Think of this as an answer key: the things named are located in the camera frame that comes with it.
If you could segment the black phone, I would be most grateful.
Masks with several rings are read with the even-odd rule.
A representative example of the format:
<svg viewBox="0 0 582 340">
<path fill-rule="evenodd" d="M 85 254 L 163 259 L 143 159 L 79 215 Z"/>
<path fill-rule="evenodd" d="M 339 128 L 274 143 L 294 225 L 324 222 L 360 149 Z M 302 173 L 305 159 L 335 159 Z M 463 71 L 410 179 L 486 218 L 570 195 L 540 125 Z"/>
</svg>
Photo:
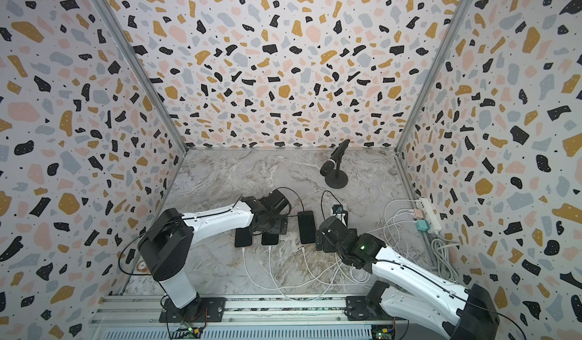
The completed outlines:
<svg viewBox="0 0 582 340">
<path fill-rule="evenodd" d="M 234 247 L 244 248 L 253 245 L 253 235 L 249 228 L 238 228 L 235 230 Z"/>
<path fill-rule="evenodd" d="M 338 220 L 341 221 L 344 226 L 349 226 L 349 213 L 347 211 L 341 210 L 336 214 L 336 218 L 338 218 Z"/>
<path fill-rule="evenodd" d="M 277 246 L 280 242 L 280 235 L 272 233 L 263 233 L 261 238 L 261 244 L 263 246 Z"/>
<path fill-rule="evenodd" d="M 299 225 L 299 237 L 302 245 L 315 244 L 317 229 L 315 216 L 312 210 L 298 213 L 297 221 Z"/>
</svg>

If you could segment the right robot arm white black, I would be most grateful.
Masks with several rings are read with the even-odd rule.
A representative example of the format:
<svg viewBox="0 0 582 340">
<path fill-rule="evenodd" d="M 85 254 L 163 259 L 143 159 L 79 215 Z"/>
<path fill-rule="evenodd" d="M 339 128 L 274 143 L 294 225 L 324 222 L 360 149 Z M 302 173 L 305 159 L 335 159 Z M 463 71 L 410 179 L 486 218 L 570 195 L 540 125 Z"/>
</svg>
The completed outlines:
<svg viewBox="0 0 582 340">
<path fill-rule="evenodd" d="M 341 261 L 397 285 L 374 284 L 368 306 L 391 317 L 411 320 L 450 339 L 495 339 L 500 316 L 490 293 L 467 288 L 412 263 L 380 238 L 359 235 L 336 217 L 319 227 L 321 237 Z"/>
</svg>

